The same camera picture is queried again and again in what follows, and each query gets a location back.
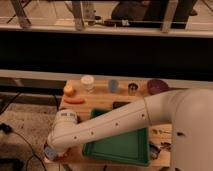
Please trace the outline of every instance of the person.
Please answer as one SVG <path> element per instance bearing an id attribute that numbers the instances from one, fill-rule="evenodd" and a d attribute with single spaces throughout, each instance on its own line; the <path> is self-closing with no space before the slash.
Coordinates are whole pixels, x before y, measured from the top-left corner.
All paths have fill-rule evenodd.
<path id="1" fill-rule="evenodd" d="M 197 0 L 179 0 L 173 28 L 185 28 Z M 160 27 L 168 0 L 123 1 L 113 9 L 113 20 L 128 20 L 133 27 Z"/>

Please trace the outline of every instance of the floor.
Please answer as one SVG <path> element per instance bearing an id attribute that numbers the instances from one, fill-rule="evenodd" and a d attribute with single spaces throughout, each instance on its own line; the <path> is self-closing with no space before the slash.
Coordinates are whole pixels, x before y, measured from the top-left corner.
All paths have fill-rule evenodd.
<path id="1" fill-rule="evenodd" d="M 16 93 L 0 92 L 0 99 L 6 104 L 17 95 Z M 21 134 L 34 148 L 36 154 L 43 159 L 43 145 L 51 129 L 56 109 L 53 95 L 20 94 L 13 103 L 0 116 L 0 123 L 10 125 L 13 130 Z M 32 155 L 28 144 L 14 133 L 5 135 L 0 133 L 0 156 L 4 158 L 19 158 L 25 163 Z M 48 171 L 63 171 L 58 164 L 45 164 Z M 73 171 L 102 171 L 104 166 L 70 165 Z M 107 167 L 107 171 L 156 171 L 159 168 L 144 167 Z M 11 165 L 0 165 L 2 171 L 12 171 Z M 35 158 L 30 160 L 27 167 L 29 171 L 42 171 L 42 165 Z"/>

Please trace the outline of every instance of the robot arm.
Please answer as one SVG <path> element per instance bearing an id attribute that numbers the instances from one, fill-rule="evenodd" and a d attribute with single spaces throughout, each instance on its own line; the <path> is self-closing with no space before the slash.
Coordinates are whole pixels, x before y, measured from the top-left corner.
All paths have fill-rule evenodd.
<path id="1" fill-rule="evenodd" d="M 44 151 L 54 160 L 78 144 L 172 123 L 171 170 L 212 171 L 212 121 L 213 91 L 202 89 L 169 91 L 146 97 L 80 124 L 77 124 L 74 111 L 62 110 L 56 115 Z"/>
<path id="2" fill-rule="evenodd" d="M 59 155 L 68 148 L 148 127 L 171 122 L 168 101 L 180 91 L 162 93 L 138 100 L 97 118 L 77 124 L 77 115 L 69 109 L 56 114 L 47 144 Z"/>

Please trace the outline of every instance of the wooden tabletop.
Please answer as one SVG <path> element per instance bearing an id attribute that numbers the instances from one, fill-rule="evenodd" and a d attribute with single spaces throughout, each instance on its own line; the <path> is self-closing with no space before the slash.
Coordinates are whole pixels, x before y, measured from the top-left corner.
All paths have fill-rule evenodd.
<path id="1" fill-rule="evenodd" d="M 137 93 L 133 96 L 128 94 L 128 84 L 133 81 L 119 81 L 119 89 L 116 93 L 110 93 L 107 80 L 95 80 L 93 92 L 87 92 L 80 80 L 69 80 L 67 85 L 71 84 L 75 89 L 73 97 L 82 97 L 84 104 L 68 104 L 64 102 L 65 95 L 62 97 L 60 109 L 68 108 L 76 111 L 80 122 L 90 119 L 91 110 L 94 108 L 112 109 L 114 101 L 132 102 L 142 97 L 149 96 L 145 81 L 134 81 L 139 86 Z M 161 146 L 161 142 L 171 143 L 171 125 L 153 126 L 149 128 L 149 140 L 156 146 Z M 110 164 L 121 165 L 121 163 L 110 162 L 106 160 L 95 160 L 82 155 L 82 145 L 72 147 L 69 155 L 59 161 L 60 163 L 71 164 Z M 169 166 L 170 152 L 161 150 L 158 159 L 151 160 L 151 166 Z"/>

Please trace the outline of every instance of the cable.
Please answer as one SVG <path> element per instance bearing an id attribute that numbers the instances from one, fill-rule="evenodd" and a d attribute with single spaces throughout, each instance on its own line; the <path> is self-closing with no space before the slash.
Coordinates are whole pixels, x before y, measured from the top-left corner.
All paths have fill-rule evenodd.
<path id="1" fill-rule="evenodd" d="M 5 112 L 5 110 L 10 106 L 11 103 L 13 103 L 13 102 L 15 101 L 15 99 L 16 99 L 20 94 L 21 94 L 20 92 L 17 93 L 17 94 L 10 100 L 10 102 L 0 111 L 0 115 L 1 115 L 2 113 Z"/>
<path id="2" fill-rule="evenodd" d="M 201 0 L 203 3 L 204 3 L 204 5 L 206 5 L 206 7 L 211 11 L 211 12 L 213 12 L 213 8 L 205 1 L 205 0 Z"/>
<path id="3" fill-rule="evenodd" d="M 53 97 L 54 97 L 54 99 L 55 99 L 56 110 L 58 111 L 58 110 L 59 110 L 59 103 L 58 103 L 58 99 L 57 99 L 57 97 L 56 97 L 56 95 L 55 95 L 55 94 L 53 94 Z"/>
<path id="4" fill-rule="evenodd" d="M 107 165 L 104 165 L 103 171 L 106 171 L 107 169 Z"/>
<path id="5" fill-rule="evenodd" d="M 47 171 L 47 169 L 46 169 L 44 163 L 42 162 L 41 158 L 35 153 L 35 150 L 33 149 L 32 145 L 31 145 L 21 134 L 19 134 L 18 132 L 13 131 L 12 133 L 18 135 L 22 140 L 24 140 L 24 141 L 28 144 L 28 146 L 30 147 L 30 149 L 31 149 L 31 151 L 32 151 L 32 155 L 27 159 L 27 162 L 26 162 L 26 171 L 27 171 L 27 167 L 28 167 L 29 161 L 30 161 L 33 157 L 35 157 L 35 158 L 41 163 L 41 165 L 42 165 L 44 171 Z"/>

